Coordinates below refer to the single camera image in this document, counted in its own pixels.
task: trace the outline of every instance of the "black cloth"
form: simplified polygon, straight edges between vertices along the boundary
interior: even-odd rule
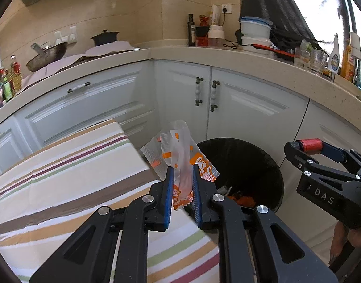
[[[302,39],[321,49],[294,0],[242,0],[240,16],[271,20],[270,40],[281,50],[299,47]]]

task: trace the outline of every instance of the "container lid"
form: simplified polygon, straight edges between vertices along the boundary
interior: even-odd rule
[[[220,31],[223,31],[223,30],[224,30],[223,26],[221,26],[221,25],[211,25],[211,26],[209,27],[209,29],[210,29],[210,30],[220,30]]]
[[[243,16],[241,17],[240,21],[252,21],[252,22],[259,22],[259,23],[263,23],[263,24],[267,24],[267,25],[272,25],[273,22],[263,19],[263,18],[259,18],[259,17],[251,17],[251,16]]]
[[[103,30],[103,33],[93,36],[93,37],[91,37],[91,39],[97,38],[97,37],[99,37],[101,35],[105,35],[105,34],[116,34],[117,35],[117,34],[119,34],[119,32],[108,32],[107,30]]]

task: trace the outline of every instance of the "metal screw head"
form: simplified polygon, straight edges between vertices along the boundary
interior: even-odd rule
[[[144,201],[145,203],[150,203],[153,202],[154,197],[152,195],[145,195],[142,197],[142,201]]]
[[[107,215],[109,213],[109,208],[107,206],[102,206],[98,209],[99,215]]]
[[[266,207],[265,205],[259,205],[256,209],[261,214],[267,214],[268,213],[268,207]]]
[[[214,201],[221,202],[221,201],[223,201],[225,198],[224,198],[223,195],[215,194],[215,195],[213,195],[212,199],[213,199]]]

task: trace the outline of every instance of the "black pot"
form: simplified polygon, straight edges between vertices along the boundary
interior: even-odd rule
[[[94,40],[95,46],[100,46],[102,44],[108,44],[110,42],[114,42],[117,40],[117,34],[119,32],[107,32],[107,30],[103,30],[103,33],[91,37],[92,40]]]

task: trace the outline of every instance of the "plastic wrapper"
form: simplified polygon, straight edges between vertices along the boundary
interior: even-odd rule
[[[192,139],[183,120],[168,124],[153,139],[141,148],[154,171],[163,181],[167,167],[174,168],[174,209],[182,208],[193,200],[192,165],[198,164],[200,176],[215,181],[217,169],[207,160]]]

